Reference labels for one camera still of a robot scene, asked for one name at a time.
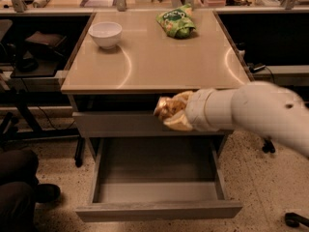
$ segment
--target person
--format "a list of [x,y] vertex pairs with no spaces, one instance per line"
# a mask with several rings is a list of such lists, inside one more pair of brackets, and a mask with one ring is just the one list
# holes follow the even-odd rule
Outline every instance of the person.
[[39,184],[38,156],[31,150],[11,150],[0,154],[0,231],[36,232],[37,203],[59,198],[60,188]]

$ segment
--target white robotic arm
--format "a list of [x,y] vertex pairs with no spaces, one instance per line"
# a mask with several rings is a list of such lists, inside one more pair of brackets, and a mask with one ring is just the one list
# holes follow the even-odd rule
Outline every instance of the white robotic arm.
[[184,109],[163,120],[166,126],[182,131],[242,128],[309,157],[309,110],[291,90],[256,81],[238,89],[202,89],[186,97]]

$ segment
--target shoe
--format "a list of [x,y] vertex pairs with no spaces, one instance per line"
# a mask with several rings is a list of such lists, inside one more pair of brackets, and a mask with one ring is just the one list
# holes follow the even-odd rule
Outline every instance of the shoe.
[[60,188],[53,184],[39,184],[35,188],[36,202],[49,203],[60,196]]

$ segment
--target open drawer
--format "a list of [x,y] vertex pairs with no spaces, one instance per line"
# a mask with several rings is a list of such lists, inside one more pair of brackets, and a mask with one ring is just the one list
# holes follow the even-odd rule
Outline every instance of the open drawer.
[[100,141],[84,221],[232,218],[209,136],[110,137]]

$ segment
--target floor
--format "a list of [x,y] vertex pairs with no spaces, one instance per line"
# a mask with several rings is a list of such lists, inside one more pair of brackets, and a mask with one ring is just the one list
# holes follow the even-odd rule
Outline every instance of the floor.
[[[68,118],[50,120],[58,129],[70,124]],[[48,127],[44,118],[39,123]],[[76,145],[76,138],[63,138],[16,141],[6,146],[8,150],[35,151],[40,159],[41,183],[57,184],[62,190],[58,201],[37,205],[35,223],[40,231],[308,231],[303,225],[297,229],[287,227],[283,219],[286,212],[309,218],[308,159],[278,144],[276,153],[265,154],[261,150],[263,141],[255,134],[234,131],[219,158],[229,199],[243,204],[240,212],[228,219],[84,223],[74,209],[87,204],[95,164],[86,147],[83,164],[76,167],[73,159]]]

